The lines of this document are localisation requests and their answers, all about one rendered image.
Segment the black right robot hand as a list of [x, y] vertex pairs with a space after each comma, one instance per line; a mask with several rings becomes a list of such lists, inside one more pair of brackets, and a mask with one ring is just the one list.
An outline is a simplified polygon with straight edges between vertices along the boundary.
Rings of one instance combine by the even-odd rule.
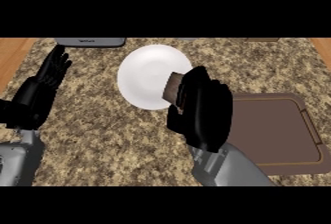
[[232, 91], [210, 78], [206, 67], [197, 66], [181, 80], [167, 128], [184, 134], [190, 146], [218, 153], [231, 133], [232, 117]]

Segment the white round plate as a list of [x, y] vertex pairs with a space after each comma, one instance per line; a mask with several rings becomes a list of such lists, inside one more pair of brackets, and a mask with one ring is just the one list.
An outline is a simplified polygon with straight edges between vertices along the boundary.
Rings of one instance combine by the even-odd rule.
[[181, 50], [169, 45], [145, 45], [119, 67], [122, 96], [141, 109], [166, 109], [170, 103], [162, 97], [170, 75], [185, 74], [191, 69], [193, 63]]

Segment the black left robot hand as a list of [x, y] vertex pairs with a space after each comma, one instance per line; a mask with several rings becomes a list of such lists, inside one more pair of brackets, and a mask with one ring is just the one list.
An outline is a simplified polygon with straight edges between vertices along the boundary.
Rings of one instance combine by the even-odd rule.
[[26, 79], [14, 99], [0, 99], [0, 123], [9, 129], [37, 130], [46, 122], [71, 63], [66, 47], [57, 45], [36, 75]]

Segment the brown cupcake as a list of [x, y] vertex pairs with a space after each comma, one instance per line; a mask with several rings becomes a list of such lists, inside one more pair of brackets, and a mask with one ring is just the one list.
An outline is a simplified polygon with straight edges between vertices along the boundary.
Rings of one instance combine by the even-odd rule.
[[163, 91], [163, 99], [178, 107], [182, 106], [185, 98], [182, 78], [181, 73], [172, 73]]

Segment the brown rectangular tray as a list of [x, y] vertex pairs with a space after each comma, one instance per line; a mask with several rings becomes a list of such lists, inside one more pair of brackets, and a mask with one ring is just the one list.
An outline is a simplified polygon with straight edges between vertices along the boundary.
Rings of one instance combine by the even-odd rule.
[[296, 94], [237, 94], [232, 97], [228, 142], [268, 175], [331, 172], [331, 153], [305, 101]]

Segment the grey appliance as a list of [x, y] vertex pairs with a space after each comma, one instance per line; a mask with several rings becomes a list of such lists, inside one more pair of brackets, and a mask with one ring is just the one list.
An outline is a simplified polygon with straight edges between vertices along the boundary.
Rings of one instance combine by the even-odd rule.
[[125, 38], [55, 38], [55, 41], [66, 47], [111, 48], [126, 44]]

